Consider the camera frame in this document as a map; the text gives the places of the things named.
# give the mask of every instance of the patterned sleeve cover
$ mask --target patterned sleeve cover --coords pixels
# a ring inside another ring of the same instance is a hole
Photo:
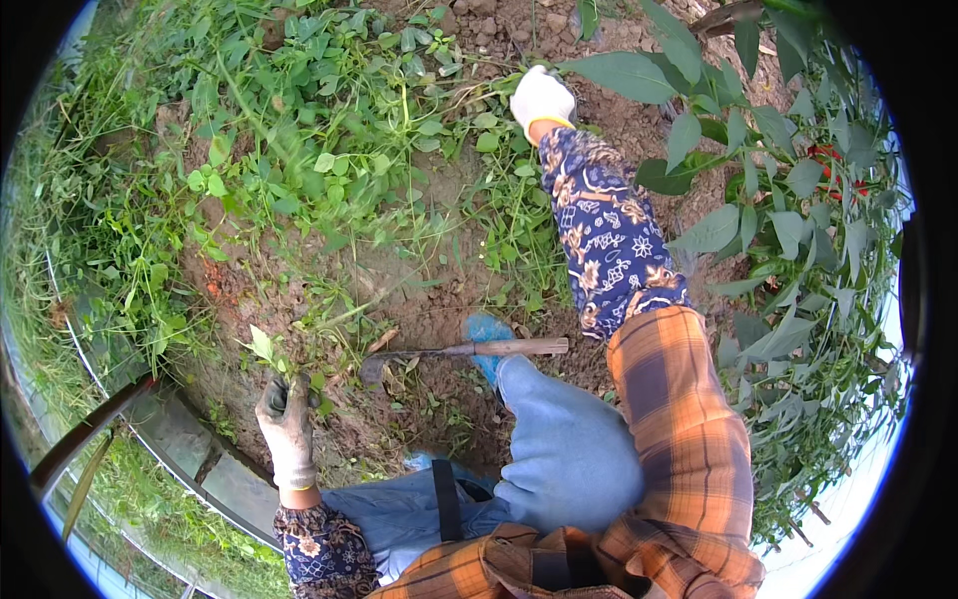
[[[289,588],[296,599],[358,599],[379,587],[376,564],[359,528],[323,505],[284,507],[273,519],[283,544]]]
[[[582,333],[608,340],[634,314],[688,306],[635,169],[587,131],[558,127],[539,145]]]

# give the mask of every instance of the orange plaid shirt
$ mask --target orange plaid shirt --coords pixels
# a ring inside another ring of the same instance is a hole
[[[643,502],[602,535],[560,528],[543,538],[507,523],[443,543],[370,597],[755,595],[764,567],[748,550],[748,435],[722,395],[702,317],[680,306],[636,314],[606,359],[642,460]]]

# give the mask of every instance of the blue jeans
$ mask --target blue jeans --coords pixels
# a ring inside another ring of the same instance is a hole
[[[513,462],[489,501],[458,489],[463,533],[475,539],[500,522],[549,533],[560,526],[602,532],[642,500],[639,456],[622,415],[524,356],[502,359],[496,381],[515,415]],[[432,471],[323,492],[323,502],[359,527],[386,585],[440,543]]]

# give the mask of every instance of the hand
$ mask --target hand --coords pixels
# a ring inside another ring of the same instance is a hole
[[[576,99],[564,85],[546,75],[545,67],[539,64],[522,76],[522,81],[509,99],[509,108],[522,125],[526,139],[538,147],[544,133],[536,137],[531,134],[530,127],[539,121],[553,122],[553,126],[548,127],[545,132],[555,127],[571,127],[569,115],[576,108]]]
[[[273,456],[273,481],[281,493],[316,484],[308,393],[309,383],[304,379],[294,379],[288,388],[282,380],[273,379],[256,404],[256,419]]]

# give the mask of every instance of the ground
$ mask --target ground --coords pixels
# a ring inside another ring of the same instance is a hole
[[[695,0],[667,0],[664,4],[689,23],[718,6]],[[366,6],[391,14],[400,23],[415,8],[404,0],[376,0]],[[641,16],[605,17],[592,41],[576,42],[579,19],[575,6],[572,0],[459,0],[441,26],[447,35],[457,35],[465,52],[489,58],[477,75],[486,78],[508,74],[529,58],[558,63],[598,52],[659,50]],[[762,45],[775,47],[765,33]],[[755,77],[749,81],[730,37],[707,40],[703,55],[714,64],[728,58],[746,81],[745,93],[753,104],[771,104],[783,112],[790,106],[793,94],[782,85],[773,56],[760,55]],[[581,122],[597,127],[628,159],[639,162],[664,157],[668,122],[658,106],[629,101],[575,75],[569,76],[567,83],[577,97]],[[157,132],[162,137],[169,123],[185,127],[188,117],[185,102],[160,106]],[[206,162],[210,143],[189,135],[187,140],[185,147],[176,148],[186,173]],[[712,143],[703,141],[703,148]],[[252,150],[252,145],[251,139],[240,137],[232,152],[238,157]],[[394,365],[396,380],[387,384],[391,393],[362,390],[349,371],[354,349],[342,342],[343,335],[356,341],[353,347],[360,352],[393,329],[395,337],[386,344],[390,350],[443,347],[460,341],[460,326],[467,315],[489,310],[513,324],[520,335],[569,337],[568,354],[538,357],[538,366],[616,402],[609,393],[612,384],[604,364],[604,344],[579,333],[571,307],[549,298],[543,310],[532,314],[518,306],[490,306],[490,299],[507,281],[483,264],[485,233],[476,220],[463,218],[457,201],[480,174],[477,157],[464,151],[452,164],[430,162],[425,155],[416,160],[417,166],[429,173],[429,184],[420,186],[423,201],[445,218],[445,231],[450,233],[423,242],[427,261],[418,271],[414,270],[418,265],[400,259],[390,247],[372,248],[360,242],[323,253],[324,240],[318,234],[302,239],[293,227],[288,227],[281,239],[269,234],[255,243],[225,243],[222,247],[231,258],[227,262],[208,262],[197,255],[195,246],[187,245],[181,252],[180,268],[217,308],[218,359],[181,361],[175,375],[201,410],[209,413],[210,402],[225,405],[237,446],[268,470],[269,452],[253,406],[271,375],[238,343],[251,340],[249,325],[282,335],[279,347],[290,363],[325,375],[323,393],[334,410],[325,417],[315,415],[314,457],[327,486],[399,474],[402,456],[412,449],[450,453],[477,471],[495,475],[509,460],[513,425],[511,415],[497,405],[478,371],[461,358],[428,359],[411,367]],[[733,166],[703,173],[686,196],[653,195],[655,216],[666,237],[674,237],[719,207],[725,182],[733,173]],[[205,198],[197,210],[208,222],[222,221],[223,208],[215,197]],[[220,230],[218,240],[223,240],[224,231]],[[451,258],[457,254],[453,237],[461,260]],[[727,331],[730,306],[726,298],[709,293],[705,285],[744,278],[745,258],[718,265],[711,265],[708,256],[676,258],[690,276],[693,301],[706,315],[710,334]],[[357,306],[379,301],[365,310],[366,318],[357,331],[343,333],[340,329],[338,338],[304,333],[296,323],[312,317],[322,294],[333,292],[348,294]]]

